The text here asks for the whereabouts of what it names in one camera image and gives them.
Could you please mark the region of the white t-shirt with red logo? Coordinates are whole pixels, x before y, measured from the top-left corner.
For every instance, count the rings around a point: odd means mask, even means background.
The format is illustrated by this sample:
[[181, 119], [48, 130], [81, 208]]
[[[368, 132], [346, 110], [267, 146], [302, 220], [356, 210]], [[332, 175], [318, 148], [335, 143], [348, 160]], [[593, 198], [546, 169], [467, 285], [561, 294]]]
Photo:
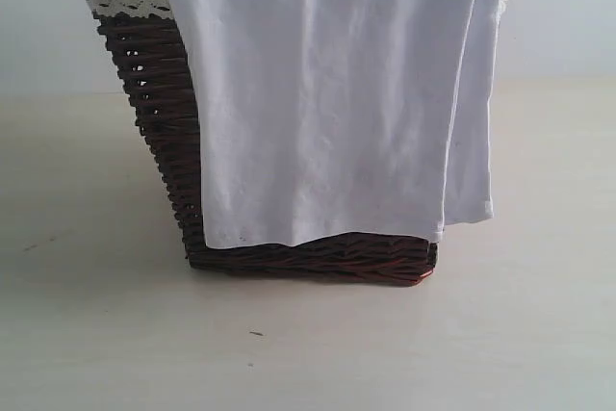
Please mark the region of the white t-shirt with red logo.
[[493, 215], [500, 0], [169, 0], [207, 245], [437, 242]]

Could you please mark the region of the dark brown wicker basket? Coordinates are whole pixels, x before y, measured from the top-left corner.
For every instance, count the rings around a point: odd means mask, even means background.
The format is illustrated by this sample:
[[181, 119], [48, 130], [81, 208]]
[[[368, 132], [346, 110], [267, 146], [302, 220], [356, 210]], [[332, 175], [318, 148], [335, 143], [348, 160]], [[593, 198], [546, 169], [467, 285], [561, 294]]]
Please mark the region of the dark brown wicker basket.
[[414, 286], [435, 269], [438, 246], [419, 238], [347, 233], [309, 244], [215, 250], [203, 233], [200, 127], [183, 41], [171, 19], [96, 14], [136, 125], [167, 188], [192, 268], [264, 278]]

